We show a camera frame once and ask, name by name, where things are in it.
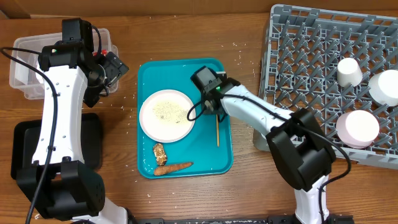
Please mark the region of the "wooden chopstick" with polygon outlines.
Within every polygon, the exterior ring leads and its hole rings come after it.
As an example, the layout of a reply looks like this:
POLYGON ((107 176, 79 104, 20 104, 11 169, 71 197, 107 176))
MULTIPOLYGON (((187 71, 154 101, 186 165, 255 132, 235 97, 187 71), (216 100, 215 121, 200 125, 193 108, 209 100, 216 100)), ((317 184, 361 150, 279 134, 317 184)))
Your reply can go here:
POLYGON ((220 125, 219 125, 219 116, 216 114, 216 145, 220 146, 220 125))

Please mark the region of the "large white plate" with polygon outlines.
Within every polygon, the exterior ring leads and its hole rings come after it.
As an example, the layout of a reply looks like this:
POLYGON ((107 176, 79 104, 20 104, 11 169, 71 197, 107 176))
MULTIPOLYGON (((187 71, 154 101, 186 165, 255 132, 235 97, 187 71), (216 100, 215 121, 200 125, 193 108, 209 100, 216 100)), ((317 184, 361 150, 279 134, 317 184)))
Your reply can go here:
POLYGON ((139 123, 143 132, 161 143, 171 143, 183 139, 193 129, 196 111, 191 99, 177 90, 160 90, 144 100, 139 123))

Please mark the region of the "brown walnut piece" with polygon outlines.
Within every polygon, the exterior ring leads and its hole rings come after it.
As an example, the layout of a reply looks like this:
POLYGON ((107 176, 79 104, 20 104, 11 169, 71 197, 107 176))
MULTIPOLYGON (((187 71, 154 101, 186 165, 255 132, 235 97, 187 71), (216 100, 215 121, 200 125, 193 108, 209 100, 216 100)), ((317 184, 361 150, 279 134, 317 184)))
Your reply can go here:
POLYGON ((156 143, 153 147, 156 163, 158 166, 164 166, 167 163, 167 155, 164 146, 161 143, 156 143))

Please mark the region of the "white cup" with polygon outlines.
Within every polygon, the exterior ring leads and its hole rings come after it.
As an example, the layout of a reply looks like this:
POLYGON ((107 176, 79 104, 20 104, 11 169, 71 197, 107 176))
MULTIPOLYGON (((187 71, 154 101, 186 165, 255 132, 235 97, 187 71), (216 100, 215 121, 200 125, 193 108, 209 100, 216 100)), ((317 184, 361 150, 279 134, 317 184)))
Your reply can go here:
POLYGON ((358 86, 363 79, 363 73, 358 62, 353 58, 344 58, 337 65, 337 82, 341 87, 358 86))

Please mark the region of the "small white plate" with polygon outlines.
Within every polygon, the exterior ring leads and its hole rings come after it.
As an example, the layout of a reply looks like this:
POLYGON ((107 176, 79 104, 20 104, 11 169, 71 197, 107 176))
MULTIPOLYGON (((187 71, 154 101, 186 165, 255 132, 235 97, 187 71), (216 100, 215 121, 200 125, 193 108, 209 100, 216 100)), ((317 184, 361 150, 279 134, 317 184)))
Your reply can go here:
POLYGON ((347 146, 362 149, 377 138, 380 126, 376 117, 365 110, 355 110, 341 115, 336 122, 339 139, 347 146))

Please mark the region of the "white saucer bowl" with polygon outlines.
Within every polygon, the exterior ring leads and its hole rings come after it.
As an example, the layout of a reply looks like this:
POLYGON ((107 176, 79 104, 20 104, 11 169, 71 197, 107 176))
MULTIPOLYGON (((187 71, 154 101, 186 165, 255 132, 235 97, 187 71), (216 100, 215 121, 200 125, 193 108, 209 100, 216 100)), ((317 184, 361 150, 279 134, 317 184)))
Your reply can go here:
POLYGON ((397 70, 386 70, 374 75, 368 86, 371 98, 378 104, 397 106, 397 70))

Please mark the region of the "red snack wrapper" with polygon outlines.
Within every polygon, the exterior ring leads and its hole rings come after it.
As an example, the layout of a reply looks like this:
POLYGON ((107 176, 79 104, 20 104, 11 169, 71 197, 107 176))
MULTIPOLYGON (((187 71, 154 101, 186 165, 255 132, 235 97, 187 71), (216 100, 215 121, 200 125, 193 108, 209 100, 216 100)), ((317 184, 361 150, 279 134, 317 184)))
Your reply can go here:
POLYGON ((105 56, 107 53, 108 53, 107 50, 102 50, 102 51, 101 51, 101 54, 104 55, 104 56, 105 56))

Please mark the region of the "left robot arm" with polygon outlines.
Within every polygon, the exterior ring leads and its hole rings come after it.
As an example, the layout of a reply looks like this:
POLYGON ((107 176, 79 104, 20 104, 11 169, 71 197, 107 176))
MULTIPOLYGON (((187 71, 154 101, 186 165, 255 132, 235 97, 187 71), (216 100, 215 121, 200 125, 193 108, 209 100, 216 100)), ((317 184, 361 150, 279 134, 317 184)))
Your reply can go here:
POLYGON ((105 196, 102 177, 85 164, 81 149, 81 108, 93 107, 101 92, 129 69, 113 52, 95 54, 83 42, 61 41, 39 53, 33 71, 44 81, 40 136, 30 166, 17 184, 45 219, 73 223, 133 223, 124 207, 105 196))

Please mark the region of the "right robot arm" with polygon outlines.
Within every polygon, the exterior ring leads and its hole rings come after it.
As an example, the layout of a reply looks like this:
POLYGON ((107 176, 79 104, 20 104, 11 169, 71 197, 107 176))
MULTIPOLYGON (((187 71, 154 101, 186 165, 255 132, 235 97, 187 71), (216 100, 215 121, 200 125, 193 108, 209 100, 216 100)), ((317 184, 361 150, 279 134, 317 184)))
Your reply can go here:
POLYGON ((232 78, 194 84, 205 109, 238 118, 265 137, 279 174, 295 190, 296 221, 324 223, 329 211, 322 185, 336 154, 314 115, 278 108, 232 78))

